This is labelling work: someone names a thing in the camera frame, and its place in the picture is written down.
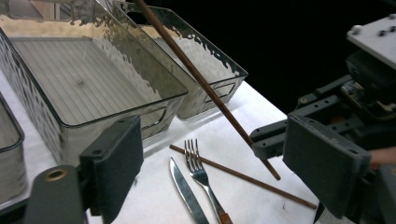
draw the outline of white table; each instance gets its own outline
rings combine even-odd
[[[27,192],[18,199],[1,204],[0,209],[2,209],[28,197],[35,176],[55,166],[56,163],[1,71],[0,91],[25,134],[23,147],[29,179]],[[247,133],[286,117],[246,82],[238,89],[227,107]],[[183,147],[184,140],[195,138],[198,139],[202,157],[318,204],[318,198],[283,163],[282,157],[269,160],[281,176],[280,180],[275,180],[262,162],[254,156],[253,151],[233,125],[217,108],[214,108],[188,120],[175,118],[167,131],[143,141],[145,160],[114,223],[194,223],[170,175],[171,157],[189,182],[209,222],[217,223],[205,191],[189,176],[184,155],[169,148],[170,145]],[[205,168],[216,196],[234,224],[312,224],[314,222],[315,209],[210,165],[205,165]],[[90,224],[102,223],[100,217],[91,217],[89,211],[87,215]]]

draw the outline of silver fork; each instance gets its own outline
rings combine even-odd
[[[220,224],[233,224],[230,216],[228,216],[228,214],[224,211],[215,194],[213,193],[212,188],[210,188],[209,178],[207,177],[207,173],[199,156],[198,140],[195,139],[195,146],[192,142],[192,139],[185,140],[184,148],[186,149],[186,163],[190,171],[190,176],[195,180],[195,182],[200,184],[205,189],[207,196],[212,203],[213,209],[216,212],[218,222]]]

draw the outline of wooden dowel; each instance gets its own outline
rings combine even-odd
[[[161,22],[157,19],[157,17],[152,13],[151,9],[146,5],[143,0],[134,0],[137,6],[142,11],[142,14],[148,19],[152,26],[157,30],[163,40],[168,44],[170,49],[176,54],[176,56],[183,62],[183,64],[189,69],[191,74],[194,76],[195,80],[198,84],[204,89],[206,94],[212,99],[212,101],[216,104],[219,110],[224,114],[226,119],[230,121],[236,131],[242,136],[245,142],[251,147],[253,145],[253,141],[250,136],[245,132],[227,106],[220,100],[220,98],[216,95],[213,89],[207,84],[205,78],[201,75],[198,69],[194,66],[194,64],[190,61],[184,51],[178,46],[175,40],[170,36],[166,30],[163,28]],[[274,176],[275,179],[279,180],[280,175],[276,172],[274,167],[268,160],[262,160],[262,163],[267,167],[270,173]]]
[[[177,152],[182,153],[182,154],[185,153],[185,150],[180,148],[180,147],[177,147],[177,146],[174,146],[174,145],[170,145],[169,147],[172,148],[173,150],[177,151]],[[270,191],[272,191],[272,192],[274,192],[276,194],[282,195],[282,196],[284,196],[284,197],[286,197],[286,198],[288,198],[288,199],[290,199],[292,201],[295,201],[297,203],[300,203],[300,204],[305,205],[305,206],[307,206],[309,208],[312,208],[312,209],[317,209],[318,208],[313,203],[310,203],[310,202],[308,202],[308,201],[306,201],[304,199],[298,198],[298,197],[296,197],[296,196],[294,196],[292,194],[289,194],[289,193],[287,193],[287,192],[285,192],[285,191],[283,191],[281,189],[277,189],[277,188],[272,187],[272,186],[270,186],[268,184],[265,184],[265,183],[261,182],[260,180],[254,179],[254,178],[252,178],[250,176],[247,176],[247,175],[243,175],[243,174],[241,174],[239,172],[236,172],[235,170],[232,170],[232,169],[230,169],[228,167],[225,167],[223,165],[220,165],[218,163],[215,163],[213,161],[205,159],[202,156],[200,156],[200,158],[201,158],[201,161],[206,163],[206,164],[209,164],[209,165],[211,165],[213,167],[216,167],[216,168],[218,168],[218,169],[220,169],[222,171],[225,171],[225,172],[227,172],[227,173],[229,173],[231,175],[235,175],[235,176],[237,176],[239,178],[242,178],[242,179],[244,179],[244,180],[246,180],[246,181],[248,181],[248,182],[250,182],[252,184],[255,184],[255,185],[259,186],[259,187],[262,187],[264,189],[268,189],[268,190],[270,190]]]

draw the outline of knife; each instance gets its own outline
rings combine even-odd
[[[181,197],[183,198],[184,203],[190,210],[192,217],[194,218],[197,224],[209,224],[204,214],[204,211],[201,208],[201,205],[198,204],[194,193],[190,189],[189,184],[187,183],[186,179],[184,178],[183,174],[178,169],[174,159],[171,157],[170,160],[170,170],[173,177],[173,180],[176,184],[178,192],[180,193]]]

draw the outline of textured plastic bin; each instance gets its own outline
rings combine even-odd
[[[171,9],[148,7],[221,101],[228,103],[248,75],[247,71]],[[148,24],[135,3],[113,1],[111,10],[114,17],[189,89],[177,111],[180,119],[188,119],[216,107],[155,28]]]
[[[23,130],[0,92],[0,204],[27,189]]]
[[[55,160],[78,165],[127,116],[140,116],[143,139],[167,130],[187,88],[98,2],[45,3],[67,6],[71,18],[15,16],[0,1],[0,63]]]

